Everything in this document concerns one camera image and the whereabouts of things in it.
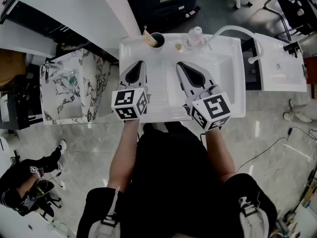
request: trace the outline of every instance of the seated person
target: seated person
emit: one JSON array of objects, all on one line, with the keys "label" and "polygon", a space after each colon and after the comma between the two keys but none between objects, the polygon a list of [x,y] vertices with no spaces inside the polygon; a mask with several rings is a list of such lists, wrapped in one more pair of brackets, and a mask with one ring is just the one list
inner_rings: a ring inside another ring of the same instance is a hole
[{"label": "seated person", "polygon": [[43,169],[44,173],[60,169],[59,159],[66,147],[66,142],[62,140],[49,157],[43,157],[39,160],[27,159],[11,166],[0,178],[0,204],[24,215],[23,212],[26,209],[23,203],[27,193],[34,183],[40,179],[37,173],[30,171],[30,167]]},{"label": "seated person", "polygon": [[125,122],[107,188],[88,193],[77,237],[268,237],[276,208],[235,173],[219,128],[206,133],[206,150],[180,122],[165,125],[145,124],[137,142],[138,120]]}]

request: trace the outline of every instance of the white sink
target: white sink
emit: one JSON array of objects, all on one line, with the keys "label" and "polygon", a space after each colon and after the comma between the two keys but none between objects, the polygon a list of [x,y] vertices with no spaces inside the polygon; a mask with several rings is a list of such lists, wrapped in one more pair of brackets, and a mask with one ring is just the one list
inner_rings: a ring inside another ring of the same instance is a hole
[{"label": "white sink", "polygon": [[297,58],[283,50],[285,42],[255,34],[265,53],[259,59],[263,91],[307,92],[304,61],[301,53]]},{"label": "white sink", "polygon": [[165,44],[157,53],[142,41],[142,37],[126,38],[120,44],[120,73],[129,65],[143,60],[147,70],[147,86],[151,94],[147,113],[141,122],[164,122],[191,119],[185,109],[186,95],[176,74],[179,61],[191,62],[207,69],[225,91],[231,103],[232,117],[245,116],[245,76],[240,39],[218,36],[213,48],[177,51],[175,44],[183,43],[184,34],[164,34]]},{"label": "white sink", "polygon": [[103,60],[80,49],[52,60],[48,79],[41,67],[40,90],[44,124],[85,123],[96,118],[106,79]]}]

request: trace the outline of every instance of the cup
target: cup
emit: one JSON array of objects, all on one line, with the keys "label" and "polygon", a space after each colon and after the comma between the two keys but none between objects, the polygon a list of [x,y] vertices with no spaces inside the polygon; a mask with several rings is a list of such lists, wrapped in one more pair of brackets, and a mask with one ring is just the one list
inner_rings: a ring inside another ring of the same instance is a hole
[{"label": "cup", "polygon": [[151,36],[158,42],[158,44],[155,47],[151,47],[151,49],[155,50],[156,52],[160,52],[165,43],[165,38],[163,34],[152,33]]}]

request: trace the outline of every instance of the gray tile floor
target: gray tile floor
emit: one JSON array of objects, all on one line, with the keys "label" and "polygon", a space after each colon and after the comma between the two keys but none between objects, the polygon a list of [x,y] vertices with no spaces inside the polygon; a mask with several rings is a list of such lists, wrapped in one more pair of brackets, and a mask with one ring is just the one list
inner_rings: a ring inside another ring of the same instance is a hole
[{"label": "gray tile floor", "polygon": [[[198,0],[202,9],[194,20],[170,32],[187,32],[199,25],[205,33],[212,34],[224,25],[233,24],[274,36],[282,28],[274,14],[261,9],[265,1],[254,0],[253,7],[243,6],[235,11],[234,0]],[[225,34],[240,37],[236,32]],[[305,131],[309,129],[307,125],[282,118],[288,109],[288,100],[293,98],[303,104],[308,100],[306,93],[247,91],[246,95],[246,116],[231,119],[222,129],[236,168],[278,138],[287,136],[290,126],[296,125]],[[63,207],[55,212],[74,232],[88,191],[107,183],[109,166],[120,140],[123,123],[111,117],[106,120],[109,122],[98,123],[97,120],[93,124],[32,126],[18,132],[22,143],[18,153],[22,159],[48,156],[62,138],[67,141],[68,148],[62,157],[65,170],[56,178],[57,182],[64,182],[65,189],[55,186]],[[184,125],[197,136],[202,133],[194,121],[184,122]],[[285,139],[279,141],[239,172],[248,173],[253,166],[252,176],[283,214],[296,204],[315,161],[315,142],[294,129],[288,142]]]}]

